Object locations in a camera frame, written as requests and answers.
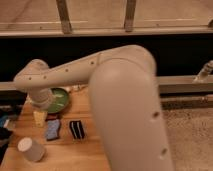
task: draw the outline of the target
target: small object on table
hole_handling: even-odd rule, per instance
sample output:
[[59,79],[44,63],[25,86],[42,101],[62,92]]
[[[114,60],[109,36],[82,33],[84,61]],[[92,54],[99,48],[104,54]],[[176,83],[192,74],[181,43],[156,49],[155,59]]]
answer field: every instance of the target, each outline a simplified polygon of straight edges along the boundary
[[45,153],[44,146],[29,137],[25,137],[19,141],[18,150],[27,160],[32,162],[41,160]]
[[59,119],[47,121],[46,140],[51,141],[59,138],[61,123]]
[[4,128],[7,128],[8,130],[12,131],[15,128],[15,121],[7,119],[4,123]]
[[72,86],[72,90],[73,90],[74,92],[77,92],[77,91],[82,90],[82,89],[85,88],[85,87],[86,87],[86,85],[73,85],[73,86]]
[[84,129],[80,120],[70,121],[69,127],[74,139],[83,139],[85,137]]
[[47,111],[34,110],[33,116],[34,116],[36,126],[43,127],[47,117]]
[[67,93],[70,93],[70,92],[71,92],[71,90],[72,90],[72,87],[70,87],[70,86],[65,86],[65,87],[60,87],[60,88],[62,88],[62,89],[64,89],[64,90],[66,90],[66,91],[67,91]]

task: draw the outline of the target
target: white cup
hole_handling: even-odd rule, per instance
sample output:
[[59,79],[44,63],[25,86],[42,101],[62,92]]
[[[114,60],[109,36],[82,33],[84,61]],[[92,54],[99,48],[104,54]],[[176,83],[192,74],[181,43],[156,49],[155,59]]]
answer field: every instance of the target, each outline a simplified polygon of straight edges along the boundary
[[18,150],[32,162],[38,162],[44,156],[45,148],[29,137],[22,138],[18,143]]

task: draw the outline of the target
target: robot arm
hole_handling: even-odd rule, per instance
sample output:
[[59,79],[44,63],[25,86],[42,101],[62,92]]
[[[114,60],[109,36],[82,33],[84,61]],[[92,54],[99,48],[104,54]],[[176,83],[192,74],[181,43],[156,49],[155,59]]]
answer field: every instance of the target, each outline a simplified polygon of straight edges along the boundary
[[52,69],[33,60],[14,79],[37,106],[51,87],[89,83],[92,114],[113,171],[173,171],[152,55],[130,45]]

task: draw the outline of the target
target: wooden table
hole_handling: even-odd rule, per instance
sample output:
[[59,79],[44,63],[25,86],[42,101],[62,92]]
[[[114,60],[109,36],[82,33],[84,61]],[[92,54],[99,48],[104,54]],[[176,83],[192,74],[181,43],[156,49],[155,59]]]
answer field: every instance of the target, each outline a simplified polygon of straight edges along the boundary
[[[91,118],[88,89],[70,93],[71,103],[61,112],[60,139],[46,141],[46,126],[35,126],[33,108],[28,101],[16,123],[14,134],[5,153],[1,171],[109,171],[100,138]],[[71,120],[81,120],[86,133],[84,140],[74,140],[69,129]],[[37,163],[27,161],[17,150],[23,137],[32,137],[44,144],[46,154]]]

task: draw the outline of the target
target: green bowl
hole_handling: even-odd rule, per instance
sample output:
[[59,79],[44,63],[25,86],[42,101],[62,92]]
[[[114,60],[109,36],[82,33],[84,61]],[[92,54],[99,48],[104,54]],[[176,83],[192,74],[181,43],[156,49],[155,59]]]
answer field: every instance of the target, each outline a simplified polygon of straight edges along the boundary
[[54,101],[47,109],[49,114],[58,113],[62,111],[69,104],[69,93],[62,88],[52,89]]

